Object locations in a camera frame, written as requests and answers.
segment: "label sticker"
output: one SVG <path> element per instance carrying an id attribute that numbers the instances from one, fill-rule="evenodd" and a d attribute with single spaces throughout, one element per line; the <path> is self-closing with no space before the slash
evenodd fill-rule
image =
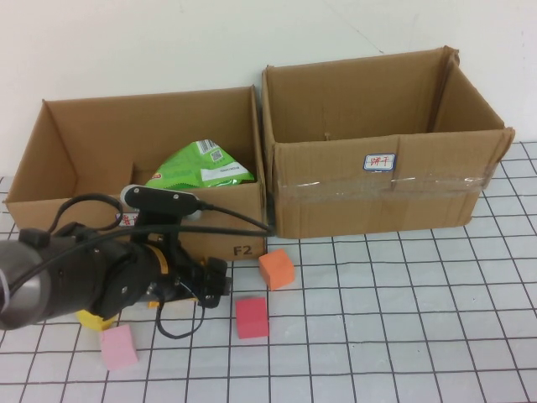
<path id="1" fill-rule="evenodd" d="M 218 148 L 218 144 L 213 143 L 210 140 L 196 141 L 196 144 L 201 155 L 205 155 L 208 152 Z"/>
<path id="2" fill-rule="evenodd" d="M 123 219 L 119 223 L 119 227 L 134 227 L 137 218 L 137 212 L 126 212 L 123 214 Z"/>
<path id="3" fill-rule="evenodd" d="M 363 161 L 364 170 L 388 171 L 395 168 L 395 154 L 369 154 Z"/>
<path id="4" fill-rule="evenodd" d="M 216 168 L 215 170 L 201 170 L 201 179 L 205 182 L 247 173 L 248 170 L 238 162 L 232 162 L 231 164 L 224 165 L 222 168 Z"/>

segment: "green snack bag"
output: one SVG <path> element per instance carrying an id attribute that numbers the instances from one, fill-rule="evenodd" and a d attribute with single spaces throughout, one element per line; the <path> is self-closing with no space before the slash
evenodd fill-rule
<path id="1" fill-rule="evenodd" d="M 253 175 L 218 144 L 195 141 L 169 157 L 146 184 L 159 189 L 238 185 Z"/>

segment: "red foam cube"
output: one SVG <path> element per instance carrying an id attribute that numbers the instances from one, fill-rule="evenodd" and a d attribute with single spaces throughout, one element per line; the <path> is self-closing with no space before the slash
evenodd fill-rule
<path id="1" fill-rule="evenodd" d="M 269 317 L 267 301 L 260 298 L 248 298 L 237 301 L 238 338 L 266 338 L 269 336 Z"/>

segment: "black mechanical part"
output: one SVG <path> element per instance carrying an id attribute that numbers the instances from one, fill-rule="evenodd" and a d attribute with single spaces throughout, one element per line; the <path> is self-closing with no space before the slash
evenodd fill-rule
<path id="1" fill-rule="evenodd" d="M 31 269 L 49 256 L 70 248 L 74 242 L 72 238 L 52 238 L 41 249 L 24 242 L 2 242 L 0 270 L 9 283 L 20 271 Z M 101 294 L 105 267 L 100 254 L 87 250 L 42 271 L 10 296 L 0 315 L 0 328 L 11 330 L 86 309 Z"/>
<path id="2" fill-rule="evenodd" d="M 50 230 L 23 229 L 18 241 L 0 241 L 0 329 L 11 330 L 80 310 L 108 319 L 137 301 L 158 301 L 158 329 L 169 338 L 188 337 L 202 324 L 206 308 L 218 306 L 231 290 L 227 263 L 193 260 L 181 246 L 180 232 L 270 236 L 272 228 L 240 213 L 215 207 L 184 192 L 128 186 L 124 201 L 139 209 L 134 228 L 115 228 L 123 207 L 100 194 L 76 196 L 58 211 Z M 61 214 L 77 202 L 105 202 L 117 209 L 114 223 L 88 228 L 72 222 L 52 233 Z M 263 231 L 182 226 L 201 210 L 232 215 Z M 149 237 L 158 235 L 158 240 Z M 118 240 L 130 235 L 129 241 Z M 195 297 L 201 306 L 198 326 L 183 335 L 166 332 L 160 316 L 168 301 Z"/>

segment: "open cardboard box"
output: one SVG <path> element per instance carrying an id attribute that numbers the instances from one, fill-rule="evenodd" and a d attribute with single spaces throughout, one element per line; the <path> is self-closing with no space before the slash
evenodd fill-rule
<path id="1" fill-rule="evenodd" d="M 263 122 L 283 238 L 464 225 L 514 138 L 448 47 L 269 66 Z"/>
<path id="2" fill-rule="evenodd" d="M 8 210 L 19 228 L 46 229 L 70 197 L 117 196 L 126 185 L 146 183 L 173 153 L 203 139 L 219 144 L 256 181 L 188 191 L 263 221 L 265 184 L 253 87 L 44 101 L 6 200 Z M 77 221 L 98 228 L 114 218 L 111 207 L 89 201 L 69 209 L 60 225 Z M 218 212 L 204 212 L 192 225 L 255 229 Z M 180 239 L 197 258 L 251 259 L 265 250 L 261 238 L 189 233 Z"/>

